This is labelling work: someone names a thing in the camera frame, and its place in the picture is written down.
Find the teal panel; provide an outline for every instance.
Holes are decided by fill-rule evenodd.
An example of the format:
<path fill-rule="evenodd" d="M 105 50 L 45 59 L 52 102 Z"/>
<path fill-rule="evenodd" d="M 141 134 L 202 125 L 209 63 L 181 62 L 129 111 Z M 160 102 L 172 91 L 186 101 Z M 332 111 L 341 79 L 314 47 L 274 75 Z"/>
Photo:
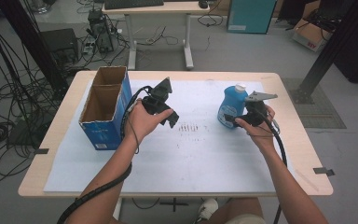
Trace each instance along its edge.
<path fill-rule="evenodd" d="M 227 31 L 266 34 L 276 0 L 231 0 Z"/>

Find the shoe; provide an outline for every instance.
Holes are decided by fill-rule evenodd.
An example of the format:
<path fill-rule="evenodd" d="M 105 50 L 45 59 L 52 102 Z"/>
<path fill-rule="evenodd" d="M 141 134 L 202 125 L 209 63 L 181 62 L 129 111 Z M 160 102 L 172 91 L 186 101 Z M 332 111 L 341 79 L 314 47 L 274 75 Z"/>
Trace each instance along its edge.
<path fill-rule="evenodd" d="M 193 224 L 202 222 L 203 220 L 209 220 L 212 214 L 219 208 L 219 204 L 215 199 L 206 200 L 199 209 L 199 216 Z"/>

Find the human arm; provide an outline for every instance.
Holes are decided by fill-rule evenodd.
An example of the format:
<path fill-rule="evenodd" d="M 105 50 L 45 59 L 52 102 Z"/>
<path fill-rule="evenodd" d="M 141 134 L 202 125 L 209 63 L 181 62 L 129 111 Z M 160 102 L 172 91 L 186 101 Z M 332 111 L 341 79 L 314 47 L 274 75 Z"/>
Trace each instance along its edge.
<path fill-rule="evenodd" d="M 268 105 L 266 108 L 268 120 L 272 121 L 275 112 Z M 253 127 L 242 119 L 235 121 L 248 132 L 264 156 L 287 221 L 289 223 L 327 223 L 318 206 L 298 185 L 282 162 L 275 150 L 273 136 L 271 132 L 268 132 L 268 125 L 263 122 L 259 127 Z"/>
<path fill-rule="evenodd" d="M 141 144 L 142 140 L 172 112 L 172 109 L 168 109 L 154 116 L 149 115 L 141 102 L 137 101 L 125 126 L 123 141 L 106 165 L 86 186 L 80 197 L 121 176 L 130 166 L 138 144 Z M 109 223 L 122 186 L 123 183 L 120 183 L 82 204 L 68 217 L 66 223 Z"/>

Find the forearm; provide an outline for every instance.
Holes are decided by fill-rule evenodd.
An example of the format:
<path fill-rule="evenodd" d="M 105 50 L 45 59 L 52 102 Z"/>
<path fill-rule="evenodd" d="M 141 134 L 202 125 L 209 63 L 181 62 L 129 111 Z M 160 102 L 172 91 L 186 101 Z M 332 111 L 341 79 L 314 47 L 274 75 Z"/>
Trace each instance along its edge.
<path fill-rule="evenodd" d="M 121 176 L 130 166 L 136 148 L 136 141 L 133 138 L 124 138 L 111 159 L 91 180 L 80 197 Z M 120 183 L 81 205 L 69 216 L 67 223 L 108 223 L 115 210 L 122 185 L 123 183 Z"/>
<path fill-rule="evenodd" d="M 278 200 L 289 223 L 327 223 L 310 196 L 298 185 L 274 148 L 263 153 Z"/>

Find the metal pole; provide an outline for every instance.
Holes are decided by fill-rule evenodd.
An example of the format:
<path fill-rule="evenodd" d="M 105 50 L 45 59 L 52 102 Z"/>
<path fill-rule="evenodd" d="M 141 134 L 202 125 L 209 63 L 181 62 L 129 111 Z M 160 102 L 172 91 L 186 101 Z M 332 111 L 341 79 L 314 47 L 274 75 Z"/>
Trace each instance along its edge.
<path fill-rule="evenodd" d="M 336 31 L 327 42 L 312 68 L 307 73 L 298 89 L 290 91 L 296 104 L 312 104 L 311 95 L 322 80 L 339 51 L 348 43 L 355 28 L 358 26 L 358 0 L 354 1 L 342 19 Z"/>
<path fill-rule="evenodd" d="M 68 83 L 62 76 L 57 64 L 53 61 L 44 41 L 42 41 L 39 33 L 34 28 L 20 0 L 0 0 L 0 9 L 34 58 L 34 61 L 54 90 L 55 97 L 58 100 L 62 100 L 69 88 Z"/>

